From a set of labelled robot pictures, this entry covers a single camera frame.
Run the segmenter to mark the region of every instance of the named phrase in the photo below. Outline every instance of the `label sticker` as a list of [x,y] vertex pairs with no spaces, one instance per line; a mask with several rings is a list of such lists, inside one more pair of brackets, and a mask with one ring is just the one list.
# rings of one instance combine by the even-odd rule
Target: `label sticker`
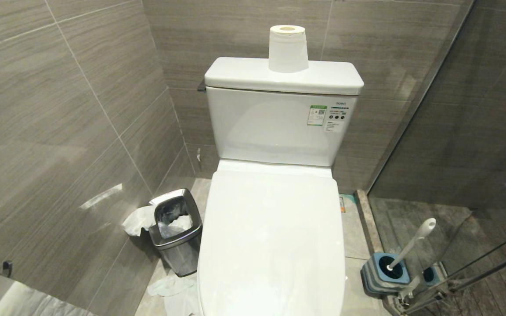
[[327,121],[325,122],[325,132],[339,133],[343,129],[345,122],[342,121]]
[[310,114],[307,116],[307,124],[312,126],[322,126],[326,110],[327,105],[310,106]]

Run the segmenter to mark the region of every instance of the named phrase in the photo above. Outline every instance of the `toilet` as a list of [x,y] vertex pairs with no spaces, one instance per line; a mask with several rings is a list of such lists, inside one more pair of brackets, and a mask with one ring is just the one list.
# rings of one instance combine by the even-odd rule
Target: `toilet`
[[220,157],[203,223],[203,316],[338,316],[343,226],[331,166],[364,86],[347,62],[271,72],[218,58],[205,74]]

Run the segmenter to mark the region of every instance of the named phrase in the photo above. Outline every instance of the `toilet seat lid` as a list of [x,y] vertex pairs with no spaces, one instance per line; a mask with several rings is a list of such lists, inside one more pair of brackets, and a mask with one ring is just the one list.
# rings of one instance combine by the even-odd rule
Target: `toilet seat lid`
[[338,316],[344,284],[335,180],[213,175],[199,255],[205,316]]

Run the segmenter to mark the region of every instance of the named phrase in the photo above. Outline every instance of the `toilet paper core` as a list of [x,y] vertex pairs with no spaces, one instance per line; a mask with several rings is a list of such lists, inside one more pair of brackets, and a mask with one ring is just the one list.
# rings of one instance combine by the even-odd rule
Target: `toilet paper core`
[[269,33],[269,69],[301,72],[308,68],[306,29],[297,25],[275,25]]

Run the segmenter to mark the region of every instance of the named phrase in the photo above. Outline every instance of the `stainless steel trash can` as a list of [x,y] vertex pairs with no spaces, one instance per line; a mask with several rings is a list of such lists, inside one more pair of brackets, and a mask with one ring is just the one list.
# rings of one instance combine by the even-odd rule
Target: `stainless steel trash can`
[[[191,192],[187,189],[174,190],[153,200],[157,202],[156,224],[149,228],[153,245],[177,276],[193,274],[199,264],[202,220]],[[168,226],[183,215],[190,216],[191,228],[169,237],[160,232],[160,227]]]

